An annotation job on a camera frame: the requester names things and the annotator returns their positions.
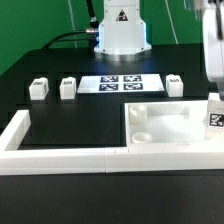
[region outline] logo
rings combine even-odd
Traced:
[[[128,21],[128,18],[127,18],[127,16],[126,16],[126,14],[125,14],[125,12],[124,12],[123,9],[121,10],[120,14],[118,15],[116,21],[120,21],[120,22],[122,22],[122,21]]]

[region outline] qr-like marker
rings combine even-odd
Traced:
[[[142,83],[124,84],[124,90],[143,90],[143,85]]]
[[[118,82],[118,76],[103,76],[100,79],[100,82]]]
[[[141,82],[141,75],[128,75],[124,76],[124,82]]]
[[[224,128],[224,114],[210,114],[209,126]]]
[[[118,84],[101,84],[99,87],[99,91],[117,91]]]

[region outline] white plastic tray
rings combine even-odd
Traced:
[[[30,125],[29,112],[18,111],[0,136],[0,175],[224,169],[224,130],[207,128],[207,101],[143,103],[146,122],[132,124],[129,108],[139,104],[125,104],[123,148],[18,151]],[[153,142],[133,143],[142,131]]]

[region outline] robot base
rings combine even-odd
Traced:
[[[105,52],[96,52],[95,57],[99,59],[104,59],[108,61],[136,61],[144,57],[151,55],[152,49],[144,50],[136,54],[107,54]]]

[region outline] black cable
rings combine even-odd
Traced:
[[[95,12],[94,12],[92,0],[86,0],[86,4],[87,4],[89,16],[90,16],[90,26],[92,28],[98,28],[99,22],[96,18]]]
[[[84,39],[65,39],[65,40],[54,40],[52,42],[48,43],[48,48],[54,44],[54,43],[58,43],[58,42],[74,42],[74,41],[90,41],[90,40],[95,40],[93,38],[84,38]]]
[[[81,31],[73,31],[73,32],[69,32],[69,33],[61,34],[61,35],[59,35],[59,36],[53,38],[53,39],[52,39],[50,42],[48,42],[47,44],[45,44],[45,45],[43,46],[43,49],[48,49],[48,48],[52,45],[52,43],[54,43],[55,41],[57,41],[57,40],[59,40],[59,39],[62,39],[62,38],[64,38],[64,37],[69,37],[69,36],[74,36],[74,35],[77,35],[77,34],[84,34],[84,33],[86,33],[86,31],[81,30]]]

